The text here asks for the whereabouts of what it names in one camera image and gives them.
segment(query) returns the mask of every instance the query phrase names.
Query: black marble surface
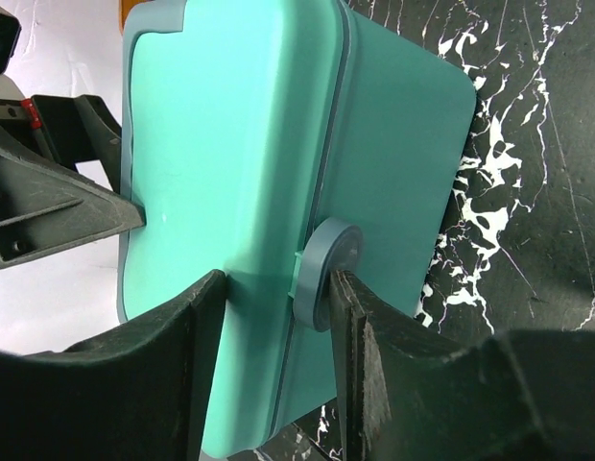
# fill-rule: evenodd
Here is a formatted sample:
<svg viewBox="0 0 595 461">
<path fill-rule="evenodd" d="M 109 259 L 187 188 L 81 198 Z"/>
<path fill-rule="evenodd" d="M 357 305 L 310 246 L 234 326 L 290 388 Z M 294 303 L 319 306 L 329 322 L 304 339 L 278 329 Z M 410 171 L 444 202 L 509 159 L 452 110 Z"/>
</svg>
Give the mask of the black marble surface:
<svg viewBox="0 0 595 461">
<path fill-rule="evenodd" d="M 595 0 L 350 6 L 478 89 L 417 318 L 467 345 L 506 328 L 595 328 Z M 332 401 L 298 422 L 332 460 L 336 416 Z"/>
</svg>

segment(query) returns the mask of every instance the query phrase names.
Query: orange object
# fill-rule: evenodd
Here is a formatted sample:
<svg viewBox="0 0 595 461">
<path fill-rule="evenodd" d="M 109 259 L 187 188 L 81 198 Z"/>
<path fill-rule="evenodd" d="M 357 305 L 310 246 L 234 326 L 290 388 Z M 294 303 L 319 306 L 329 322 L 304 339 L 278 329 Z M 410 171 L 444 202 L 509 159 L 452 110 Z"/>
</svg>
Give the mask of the orange object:
<svg viewBox="0 0 595 461">
<path fill-rule="evenodd" d="M 149 0 L 120 0 L 120 7 L 119 7 L 119 14 L 120 14 L 120 23 L 119 27 L 121 29 L 121 34 L 123 33 L 123 29 L 125 28 L 125 21 L 127 20 L 127 16 L 131 9 L 137 5 L 138 3 L 144 3 Z"/>
</svg>

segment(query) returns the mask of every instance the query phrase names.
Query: teal plastic container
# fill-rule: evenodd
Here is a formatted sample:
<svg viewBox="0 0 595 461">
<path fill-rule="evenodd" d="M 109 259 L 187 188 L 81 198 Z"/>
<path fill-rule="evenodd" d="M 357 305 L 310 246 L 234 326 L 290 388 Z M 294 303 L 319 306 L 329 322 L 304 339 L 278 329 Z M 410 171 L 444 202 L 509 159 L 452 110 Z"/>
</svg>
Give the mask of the teal plastic container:
<svg viewBox="0 0 595 461">
<path fill-rule="evenodd" d="M 357 275 L 415 312 L 474 88 L 337 0 L 155 0 L 125 59 L 122 192 L 147 226 L 121 240 L 119 312 L 226 271 L 203 450 L 257 448 L 335 397 L 330 334 L 290 296 L 320 223 L 358 226 Z"/>
</svg>

